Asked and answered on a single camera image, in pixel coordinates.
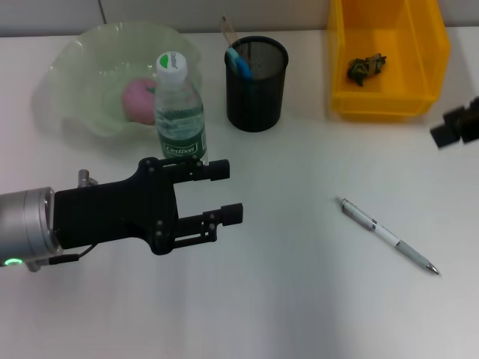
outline pen tip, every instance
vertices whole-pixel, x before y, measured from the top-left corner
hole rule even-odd
[[[441,273],[439,273],[439,271],[437,270],[437,268],[435,266],[433,266],[431,263],[429,263],[427,266],[426,266],[427,269],[429,269],[432,273],[436,274],[436,275],[439,275]]]

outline water bottle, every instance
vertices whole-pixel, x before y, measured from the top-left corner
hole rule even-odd
[[[186,59],[166,52],[156,61],[155,125],[165,158],[196,155],[207,162],[203,103],[188,80]]]

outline table surface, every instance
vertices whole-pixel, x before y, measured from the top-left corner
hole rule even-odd
[[[327,114],[322,31],[275,32],[290,55],[282,116],[246,133],[225,115],[225,43],[202,51],[210,160],[231,178],[178,185],[181,216],[242,202],[244,223],[215,244],[156,257],[138,239],[99,245],[79,263],[0,270],[5,358],[477,358],[479,141],[438,151],[443,111],[479,93],[479,28],[448,29],[442,97],[415,124]],[[44,76],[72,37],[0,39],[0,193],[132,174],[156,141],[100,141],[48,129]],[[343,216],[347,197],[441,271],[416,268]]]

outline green indicator light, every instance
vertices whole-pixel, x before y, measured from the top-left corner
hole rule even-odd
[[[23,261],[17,258],[10,258],[9,260],[5,260],[6,266],[11,266],[12,264],[22,264]]]

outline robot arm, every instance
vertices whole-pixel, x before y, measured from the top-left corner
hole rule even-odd
[[[79,260],[81,255],[55,257],[61,249],[137,237],[153,253],[216,240],[219,224],[242,223],[242,204],[223,206],[202,215],[179,218],[173,184],[223,180],[227,160],[203,165],[195,157],[147,158],[120,182],[96,185],[79,172],[79,187],[54,192],[39,188],[0,196],[0,266],[27,263],[32,271],[44,264]],[[194,236],[181,240],[181,237]]]

